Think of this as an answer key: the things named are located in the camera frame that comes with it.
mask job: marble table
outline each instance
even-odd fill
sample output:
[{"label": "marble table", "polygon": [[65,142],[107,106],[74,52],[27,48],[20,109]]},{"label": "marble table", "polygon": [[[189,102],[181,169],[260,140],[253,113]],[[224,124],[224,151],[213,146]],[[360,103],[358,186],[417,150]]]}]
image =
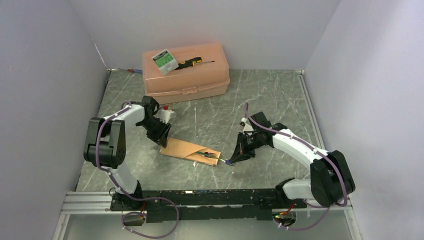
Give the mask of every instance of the marble table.
[{"label": "marble table", "polygon": [[[169,137],[210,147],[229,158],[237,142],[244,104],[249,113],[264,112],[272,124],[280,122],[298,136],[317,145],[309,109],[294,70],[230,70],[227,93],[204,99],[172,103]],[[140,101],[144,95],[140,74],[113,71],[99,117],[111,115],[124,101]],[[287,178],[308,178],[308,170],[288,154],[263,146],[256,157],[235,167],[219,162],[210,166],[159,153],[160,147],[146,137],[143,127],[126,133],[126,158],[131,173],[144,190],[274,188]],[[108,191],[113,184],[105,173],[85,162],[77,191]]]}]

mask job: screwdriver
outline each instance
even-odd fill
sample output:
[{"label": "screwdriver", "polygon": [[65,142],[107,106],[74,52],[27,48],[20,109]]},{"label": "screwdriver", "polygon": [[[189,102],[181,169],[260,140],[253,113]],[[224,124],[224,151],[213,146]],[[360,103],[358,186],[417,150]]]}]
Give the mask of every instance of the screwdriver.
[{"label": "screwdriver", "polygon": [[126,70],[130,73],[136,73],[136,74],[143,74],[143,70],[140,69],[123,69],[123,68],[118,68],[119,70]]},{"label": "screwdriver", "polygon": [[185,62],[178,63],[178,67],[175,68],[175,70],[185,69],[188,67],[193,67],[195,64],[207,64],[207,63],[213,63],[215,61],[202,61],[202,58],[200,56],[186,60]]}]

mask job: white wall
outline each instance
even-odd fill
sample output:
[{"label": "white wall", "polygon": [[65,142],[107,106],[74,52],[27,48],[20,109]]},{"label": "white wall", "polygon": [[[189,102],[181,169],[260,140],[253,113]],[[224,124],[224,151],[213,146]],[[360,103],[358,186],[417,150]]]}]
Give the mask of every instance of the white wall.
[{"label": "white wall", "polygon": [[305,69],[340,0],[71,0],[108,68],[221,42],[232,69]]},{"label": "white wall", "polygon": [[0,2],[0,239],[52,239],[105,78],[69,1]]},{"label": "white wall", "polygon": [[421,0],[342,0],[305,70],[365,240],[424,238],[423,13]]}]

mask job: pink toolbox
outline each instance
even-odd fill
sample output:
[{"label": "pink toolbox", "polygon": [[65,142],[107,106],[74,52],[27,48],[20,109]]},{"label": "pink toolbox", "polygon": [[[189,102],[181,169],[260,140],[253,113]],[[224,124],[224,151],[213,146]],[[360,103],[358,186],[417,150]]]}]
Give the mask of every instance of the pink toolbox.
[{"label": "pink toolbox", "polygon": [[162,50],[148,51],[142,55],[145,94],[160,104],[189,101],[222,95],[230,83],[229,67],[220,43],[208,43],[169,48],[178,63],[201,57],[202,64],[172,70],[163,75],[152,57]]}]

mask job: fork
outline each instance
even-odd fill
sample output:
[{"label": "fork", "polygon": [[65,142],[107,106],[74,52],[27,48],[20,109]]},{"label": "fork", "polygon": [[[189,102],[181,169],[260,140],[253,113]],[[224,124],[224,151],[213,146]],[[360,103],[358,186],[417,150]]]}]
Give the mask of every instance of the fork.
[{"label": "fork", "polygon": [[236,164],[235,163],[231,163],[229,159],[224,160],[222,158],[219,158],[219,157],[217,157],[217,154],[216,153],[213,153],[213,152],[208,152],[208,151],[201,152],[201,151],[197,151],[196,153],[199,154],[199,155],[203,155],[206,158],[218,159],[220,161],[223,161],[226,165],[229,165],[229,166],[233,166],[233,167],[236,166]]}]

